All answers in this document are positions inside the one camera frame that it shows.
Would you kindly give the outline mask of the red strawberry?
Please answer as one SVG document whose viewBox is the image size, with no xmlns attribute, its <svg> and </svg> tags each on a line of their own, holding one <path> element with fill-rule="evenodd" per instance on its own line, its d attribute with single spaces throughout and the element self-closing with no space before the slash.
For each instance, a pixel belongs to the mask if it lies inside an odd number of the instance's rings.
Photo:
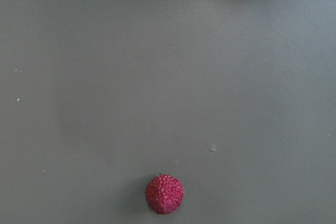
<svg viewBox="0 0 336 224">
<path fill-rule="evenodd" d="M 145 198 L 156 214 L 168 215 L 176 211 L 183 202 L 184 187 L 177 178 L 159 174 L 147 184 Z"/>
</svg>

